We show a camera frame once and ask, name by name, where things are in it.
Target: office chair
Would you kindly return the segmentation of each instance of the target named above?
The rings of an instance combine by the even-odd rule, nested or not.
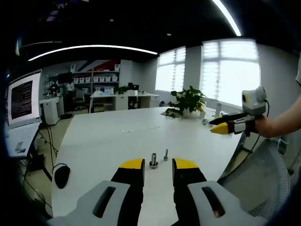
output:
[[[86,107],[84,107],[85,103],[85,93],[82,89],[78,89],[76,91],[76,96],[73,98],[73,103],[76,105],[75,110],[77,111],[78,109],[83,110]]]
[[[266,139],[236,170],[219,181],[253,216],[271,219],[291,192],[289,174],[277,142]]]

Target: metal bolt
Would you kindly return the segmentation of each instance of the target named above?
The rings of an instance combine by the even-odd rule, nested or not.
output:
[[[153,153],[151,154],[150,168],[155,169],[157,167],[158,167],[157,154]]]
[[[168,160],[168,149],[165,150],[164,161]]]

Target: human arm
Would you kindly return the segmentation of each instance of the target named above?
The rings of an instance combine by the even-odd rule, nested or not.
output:
[[[301,96],[294,105],[274,120],[260,117],[255,121],[258,134],[266,137],[286,135],[301,128]]]

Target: white desk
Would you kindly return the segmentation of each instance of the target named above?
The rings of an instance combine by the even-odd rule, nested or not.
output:
[[[160,115],[166,107],[75,115],[63,138],[57,163],[71,168],[68,183],[59,189],[52,182],[54,217],[75,209],[77,200],[102,180],[111,180],[127,160],[145,159],[140,226],[166,226],[177,221],[172,183],[172,159],[195,162],[207,180],[222,175],[240,135],[210,132],[201,120],[172,119]],[[206,113],[210,119],[214,110]],[[163,161],[168,148],[168,161]],[[157,169],[148,164],[157,153]]]
[[[43,105],[47,125],[55,125],[64,114],[63,97],[40,100],[39,104]]]
[[[106,97],[113,98],[114,110],[116,111],[128,109],[128,97],[141,98],[141,108],[159,107],[160,104],[160,96],[156,94],[145,93],[145,94],[138,94],[135,96],[128,95],[128,94],[104,95],[99,91],[96,91],[90,96],[89,113],[91,113],[94,98],[106,98]]]

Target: led light strip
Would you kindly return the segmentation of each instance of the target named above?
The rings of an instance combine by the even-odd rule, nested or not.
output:
[[[229,24],[231,25],[233,31],[235,32],[236,36],[241,36],[241,33],[233,20],[232,16],[230,15],[229,11],[226,9],[226,7],[222,4],[220,0],[212,0],[214,4],[220,9],[220,11],[224,14],[226,19],[228,20]]]
[[[84,46],[71,46],[71,47],[66,47],[66,48],[59,48],[56,50],[52,50],[50,52],[47,53],[43,53],[40,54],[38,56],[35,56],[31,59],[29,59],[28,61],[32,61],[34,59],[37,59],[39,57],[51,54],[51,53],[55,53],[55,52],[59,52],[59,51],[63,51],[63,50],[68,50],[68,49],[75,49],[75,48],[89,48],[89,47],[104,47],[104,48],[123,48],[123,49],[129,49],[129,50],[135,50],[135,51],[140,51],[140,52],[144,52],[144,53],[150,53],[150,54],[154,54],[157,55],[158,53],[156,52],[152,52],[152,51],[148,51],[148,50],[144,50],[144,49],[140,49],[140,48],[132,48],[132,47],[126,47],[126,46],[112,46],[112,45],[84,45]]]

